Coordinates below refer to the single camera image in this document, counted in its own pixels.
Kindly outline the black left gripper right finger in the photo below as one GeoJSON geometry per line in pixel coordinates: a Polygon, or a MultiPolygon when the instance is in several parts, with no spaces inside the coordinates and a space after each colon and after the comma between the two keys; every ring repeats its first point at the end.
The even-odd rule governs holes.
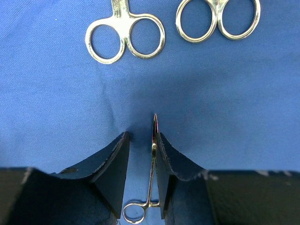
{"type": "Polygon", "coordinates": [[[160,211],[167,225],[299,224],[299,172],[208,170],[162,133],[155,139],[160,211]]]}

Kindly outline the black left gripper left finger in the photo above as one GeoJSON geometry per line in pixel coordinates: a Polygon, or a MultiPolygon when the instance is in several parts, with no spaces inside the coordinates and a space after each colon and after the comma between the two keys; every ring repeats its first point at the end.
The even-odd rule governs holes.
{"type": "Polygon", "coordinates": [[[114,225],[121,216],[129,133],[60,173],[0,170],[3,225],[114,225]]]}

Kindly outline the small steel hemostat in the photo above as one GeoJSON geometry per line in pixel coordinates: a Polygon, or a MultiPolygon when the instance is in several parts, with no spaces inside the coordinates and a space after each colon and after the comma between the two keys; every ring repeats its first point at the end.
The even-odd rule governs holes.
{"type": "Polygon", "coordinates": [[[152,141],[151,141],[151,166],[150,166],[150,177],[149,177],[149,185],[147,191],[147,198],[145,202],[129,202],[123,207],[122,215],[126,222],[130,224],[139,224],[146,218],[146,213],[148,208],[158,208],[160,206],[159,200],[152,201],[152,185],[154,178],[154,169],[156,165],[156,150],[157,150],[157,141],[156,134],[158,133],[158,117],[157,114],[154,114],[153,118],[153,126],[152,126],[152,141]],[[131,206],[140,207],[143,210],[143,214],[139,217],[132,218],[129,217],[126,213],[127,208],[131,206]]]}

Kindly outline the blue surgical wrap cloth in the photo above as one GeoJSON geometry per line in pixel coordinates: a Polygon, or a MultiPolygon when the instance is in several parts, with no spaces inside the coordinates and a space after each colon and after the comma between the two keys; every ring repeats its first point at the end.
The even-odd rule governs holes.
{"type": "Polygon", "coordinates": [[[0,168],[60,173],[128,132],[124,225],[123,207],[147,198],[156,113],[159,133],[204,169],[300,173],[299,1],[262,0],[249,37],[200,44],[177,33],[179,4],[131,0],[163,23],[165,47],[105,65],[84,39],[111,1],[1,1],[0,168]]]}

